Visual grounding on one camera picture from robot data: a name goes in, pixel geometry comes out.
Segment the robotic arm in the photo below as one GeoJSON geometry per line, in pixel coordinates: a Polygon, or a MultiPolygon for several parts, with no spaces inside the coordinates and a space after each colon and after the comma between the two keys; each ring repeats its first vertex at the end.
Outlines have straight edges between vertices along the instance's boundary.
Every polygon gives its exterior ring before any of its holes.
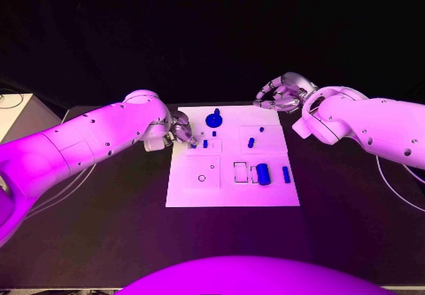
{"type": "Polygon", "coordinates": [[[174,141],[195,144],[187,116],[170,114],[157,94],[132,92],[61,125],[0,145],[0,246],[44,191],[138,140],[146,151],[174,141]]]}
{"type": "Polygon", "coordinates": [[[289,114],[301,108],[301,119],[292,129],[302,138],[312,134],[322,143],[334,144],[348,137],[365,152],[425,169],[423,105],[368,99],[347,87],[318,88],[291,72],[268,82],[253,105],[289,114]],[[272,89],[275,100],[260,100],[272,89]]]}

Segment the blue object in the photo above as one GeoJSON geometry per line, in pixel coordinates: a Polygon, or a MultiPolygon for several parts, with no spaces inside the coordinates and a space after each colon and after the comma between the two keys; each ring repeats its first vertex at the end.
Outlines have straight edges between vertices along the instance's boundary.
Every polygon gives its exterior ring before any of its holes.
{"type": "Polygon", "coordinates": [[[247,148],[250,149],[252,147],[253,147],[253,138],[249,138],[247,148]]]}
{"type": "Polygon", "coordinates": [[[268,164],[256,165],[257,183],[260,186],[268,186],[272,182],[269,181],[268,164]]]}
{"type": "Polygon", "coordinates": [[[285,183],[291,183],[288,167],[285,166],[282,170],[283,170],[285,183]]]}
{"type": "Polygon", "coordinates": [[[206,125],[210,128],[217,128],[223,122],[223,118],[219,115],[219,109],[214,109],[214,113],[206,116],[206,125]]]}

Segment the black background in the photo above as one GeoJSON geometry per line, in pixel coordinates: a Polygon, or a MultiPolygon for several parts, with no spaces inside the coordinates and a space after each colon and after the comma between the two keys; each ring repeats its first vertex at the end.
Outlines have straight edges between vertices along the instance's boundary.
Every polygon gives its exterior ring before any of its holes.
{"type": "Polygon", "coordinates": [[[422,101],[419,6],[347,2],[4,1],[0,83],[64,108],[141,88],[165,103],[242,101],[295,71],[422,101]]]}

